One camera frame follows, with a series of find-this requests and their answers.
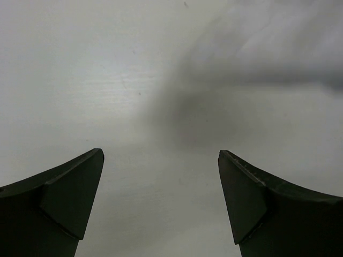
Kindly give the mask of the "white skirt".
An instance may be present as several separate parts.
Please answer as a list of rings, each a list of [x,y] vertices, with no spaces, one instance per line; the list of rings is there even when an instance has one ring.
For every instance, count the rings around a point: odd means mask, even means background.
[[[342,1],[230,1],[175,70],[189,91],[321,84],[342,90]]]

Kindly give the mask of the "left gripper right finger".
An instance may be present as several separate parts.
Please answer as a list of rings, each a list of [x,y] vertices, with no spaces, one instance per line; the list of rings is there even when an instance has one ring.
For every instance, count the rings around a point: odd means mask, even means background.
[[[242,256],[342,256],[342,198],[316,192],[221,150],[218,167]]]

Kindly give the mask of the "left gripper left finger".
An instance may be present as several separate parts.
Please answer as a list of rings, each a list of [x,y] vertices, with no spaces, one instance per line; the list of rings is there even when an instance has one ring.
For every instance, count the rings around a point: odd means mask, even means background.
[[[100,182],[94,148],[62,165],[1,187],[1,256],[74,256]]]

